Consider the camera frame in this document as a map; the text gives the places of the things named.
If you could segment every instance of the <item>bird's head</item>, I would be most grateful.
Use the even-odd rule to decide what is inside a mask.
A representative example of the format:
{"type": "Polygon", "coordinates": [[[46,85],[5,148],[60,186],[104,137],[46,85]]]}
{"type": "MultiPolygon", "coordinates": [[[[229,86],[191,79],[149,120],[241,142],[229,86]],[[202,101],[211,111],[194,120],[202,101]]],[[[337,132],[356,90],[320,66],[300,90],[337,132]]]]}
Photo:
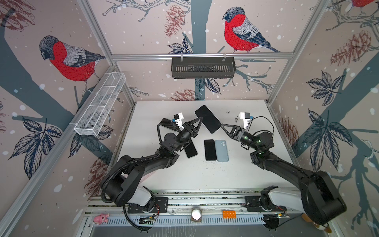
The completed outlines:
{"type": "Polygon", "coordinates": [[[39,43],[39,50],[41,51],[42,58],[44,60],[50,59],[54,60],[53,46],[58,43],[59,40],[54,36],[48,35],[45,36],[39,43]]]}
{"type": "Polygon", "coordinates": [[[226,13],[224,14],[223,20],[226,20],[228,23],[237,15],[244,15],[245,11],[242,9],[242,7],[235,6],[232,8],[229,8],[226,13]]]}

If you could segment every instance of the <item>black smartphone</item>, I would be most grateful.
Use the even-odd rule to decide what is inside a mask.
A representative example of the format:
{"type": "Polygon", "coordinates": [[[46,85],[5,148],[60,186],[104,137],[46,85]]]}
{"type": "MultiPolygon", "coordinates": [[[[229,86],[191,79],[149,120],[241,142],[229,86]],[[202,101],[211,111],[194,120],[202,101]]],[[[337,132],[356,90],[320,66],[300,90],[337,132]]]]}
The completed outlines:
{"type": "Polygon", "coordinates": [[[189,140],[189,145],[184,149],[184,151],[186,152],[187,158],[191,158],[197,155],[197,150],[192,142],[192,139],[189,140]]]}
{"type": "Polygon", "coordinates": [[[210,133],[215,133],[215,131],[221,127],[221,122],[208,109],[207,106],[203,105],[198,108],[198,110],[195,111],[195,114],[197,117],[203,117],[203,124],[210,133]]]}
{"type": "Polygon", "coordinates": [[[164,118],[164,119],[162,119],[161,123],[163,123],[163,122],[166,122],[166,123],[170,124],[170,125],[162,125],[163,127],[166,127],[168,129],[171,129],[171,130],[173,130],[173,131],[176,132],[174,126],[172,125],[172,121],[171,120],[168,120],[168,119],[164,118]]]}
{"type": "Polygon", "coordinates": [[[205,160],[217,160],[214,140],[204,140],[205,160]]]}

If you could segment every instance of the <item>light blue phone case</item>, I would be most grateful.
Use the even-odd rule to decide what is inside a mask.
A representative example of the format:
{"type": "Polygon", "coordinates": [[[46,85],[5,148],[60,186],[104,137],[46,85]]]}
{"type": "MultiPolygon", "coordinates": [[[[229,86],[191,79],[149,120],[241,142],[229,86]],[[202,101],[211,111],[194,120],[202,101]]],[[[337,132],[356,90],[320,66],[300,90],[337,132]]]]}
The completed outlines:
{"type": "Polygon", "coordinates": [[[216,145],[217,161],[219,162],[228,161],[229,156],[228,156],[228,148],[226,147],[226,141],[216,140],[215,145],[216,145]]]}

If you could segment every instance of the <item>wallpaper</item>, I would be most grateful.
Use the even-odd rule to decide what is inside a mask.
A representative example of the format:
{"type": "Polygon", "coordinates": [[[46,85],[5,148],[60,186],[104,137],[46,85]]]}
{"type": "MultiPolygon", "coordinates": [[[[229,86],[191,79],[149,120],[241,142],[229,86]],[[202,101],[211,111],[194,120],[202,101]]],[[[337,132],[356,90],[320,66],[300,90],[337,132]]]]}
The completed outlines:
{"type": "Polygon", "coordinates": [[[99,195],[99,184],[118,149],[116,145],[130,109],[120,93],[99,136],[73,137],[10,236],[76,234],[90,197],[99,195]]]}
{"type": "Polygon", "coordinates": [[[2,218],[108,63],[76,1],[0,6],[2,218]]]}
{"type": "Polygon", "coordinates": [[[194,53],[292,52],[317,0],[89,2],[112,53],[133,54],[169,53],[183,35],[194,53]]]}
{"type": "Polygon", "coordinates": [[[120,61],[135,101],[267,99],[287,60],[237,60],[233,78],[173,79],[171,61],[120,61]]]}
{"type": "Polygon", "coordinates": [[[346,202],[345,236],[379,236],[378,11],[332,0],[273,104],[300,165],[346,202]]]}

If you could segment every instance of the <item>smartphone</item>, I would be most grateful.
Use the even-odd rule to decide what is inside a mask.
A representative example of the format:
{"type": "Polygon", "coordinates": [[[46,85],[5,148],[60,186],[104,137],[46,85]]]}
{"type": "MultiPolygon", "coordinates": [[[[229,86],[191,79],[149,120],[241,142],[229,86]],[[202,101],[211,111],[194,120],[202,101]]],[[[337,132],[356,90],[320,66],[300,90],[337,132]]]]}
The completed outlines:
{"type": "Polygon", "coordinates": [[[203,117],[203,124],[210,133],[215,133],[221,127],[221,122],[205,105],[198,108],[195,114],[197,117],[203,117]]]}
{"type": "Polygon", "coordinates": [[[214,140],[204,140],[205,160],[217,160],[214,140]]]}
{"type": "Polygon", "coordinates": [[[217,155],[217,161],[219,162],[226,162],[229,160],[228,156],[228,148],[226,147],[226,141],[225,140],[216,140],[216,155],[217,155]]]}
{"type": "Polygon", "coordinates": [[[166,127],[168,129],[171,129],[171,130],[173,130],[173,131],[176,132],[174,126],[172,125],[172,121],[171,120],[168,120],[168,119],[164,118],[164,119],[162,119],[162,121],[160,123],[163,123],[163,122],[170,124],[170,125],[162,125],[163,127],[166,127]]]}
{"type": "Polygon", "coordinates": [[[197,155],[197,150],[192,142],[192,139],[189,140],[189,145],[184,149],[184,151],[186,152],[187,158],[191,158],[197,155]]]}

